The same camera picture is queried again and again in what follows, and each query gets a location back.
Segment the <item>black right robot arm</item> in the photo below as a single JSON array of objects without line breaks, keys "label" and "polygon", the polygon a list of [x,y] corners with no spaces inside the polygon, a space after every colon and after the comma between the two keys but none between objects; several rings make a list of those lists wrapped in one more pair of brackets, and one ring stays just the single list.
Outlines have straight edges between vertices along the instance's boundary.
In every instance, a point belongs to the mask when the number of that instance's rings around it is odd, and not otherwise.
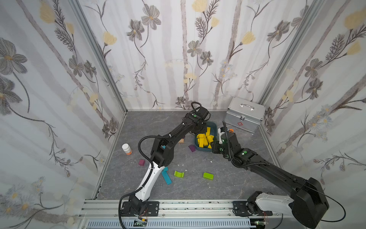
[{"label": "black right robot arm", "polygon": [[283,192],[284,196],[256,191],[246,201],[244,212],[239,216],[247,217],[277,212],[294,217],[303,226],[314,229],[329,209],[328,199],[318,180],[305,179],[293,175],[268,162],[249,148],[242,148],[236,133],[228,130],[226,123],[218,129],[219,139],[212,142],[213,153],[221,154],[238,169],[245,169],[265,178]]}]

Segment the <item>long yellow block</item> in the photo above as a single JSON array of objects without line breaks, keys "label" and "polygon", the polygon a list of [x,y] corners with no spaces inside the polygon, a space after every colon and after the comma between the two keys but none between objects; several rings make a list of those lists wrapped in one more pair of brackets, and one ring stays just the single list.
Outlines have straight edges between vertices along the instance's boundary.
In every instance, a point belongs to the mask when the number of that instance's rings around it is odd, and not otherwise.
[{"label": "long yellow block", "polygon": [[209,144],[211,144],[214,141],[214,136],[213,135],[209,135],[209,136],[206,137],[206,139],[207,139],[207,142]]},{"label": "long yellow block", "polygon": [[198,134],[196,139],[197,139],[197,143],[198,143],[198,146],[200,148],[205,148],[208,146],[208,142],[207,142],[207,139],[206,139],[206,135],[205,134]]},{"label": "long yellow block", "polygon": [[210,136],[211,135],[211,128],[207,127],[207,131],[206,131],[206,136]]}]

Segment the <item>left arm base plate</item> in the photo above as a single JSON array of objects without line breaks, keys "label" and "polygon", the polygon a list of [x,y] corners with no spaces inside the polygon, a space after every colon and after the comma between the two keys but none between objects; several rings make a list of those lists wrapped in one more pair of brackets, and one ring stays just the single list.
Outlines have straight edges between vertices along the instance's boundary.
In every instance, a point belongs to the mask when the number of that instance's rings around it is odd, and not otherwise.
[{"label": "left arm base plate", "polygon": [[119,214],[122,217],[157,217],[159,207],[159,201],[147,201],[144,203],[132,203],[130,201],[126,201],[122,203]]}]

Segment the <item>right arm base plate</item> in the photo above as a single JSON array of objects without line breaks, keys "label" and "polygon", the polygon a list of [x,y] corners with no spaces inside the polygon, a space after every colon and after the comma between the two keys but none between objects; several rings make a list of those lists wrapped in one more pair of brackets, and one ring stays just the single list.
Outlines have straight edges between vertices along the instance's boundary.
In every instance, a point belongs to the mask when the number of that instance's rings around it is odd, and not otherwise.
[{"label": "right arm base plate", "polygon": [[271,211],[260,210],[254,201],[233,201],[233,213],[239,217],[273,215]]}]

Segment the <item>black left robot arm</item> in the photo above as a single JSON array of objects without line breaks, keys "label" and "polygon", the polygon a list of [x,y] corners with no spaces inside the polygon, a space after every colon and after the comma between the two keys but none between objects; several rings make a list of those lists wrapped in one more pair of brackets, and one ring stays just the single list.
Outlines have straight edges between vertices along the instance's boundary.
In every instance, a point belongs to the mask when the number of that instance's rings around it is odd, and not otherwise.
[{"label": "black left robot arm", "polygon": [[[128,213],[139,216],[147,209],[147,201],[150,198],[155,182],[165,167],[169,166],[174,157],[174,148],[188,133],[204,134],[207,131],[207,121],[210,119],[210,112],[199,102],[191,102],[192,111],[188,112],[183,118],[181,124],[165,135],[148,135],[138,142],[139,153],[150,163],[150,166],[144,176],[144,179],[138,188],[128,194],[123,195],[119,200],[118,219],[121,227],[123,223],[123,199],[128,197]],[[151,155],[147,156],[141,148],[141,144],[147,139],[154,139],[151,149]]]}]

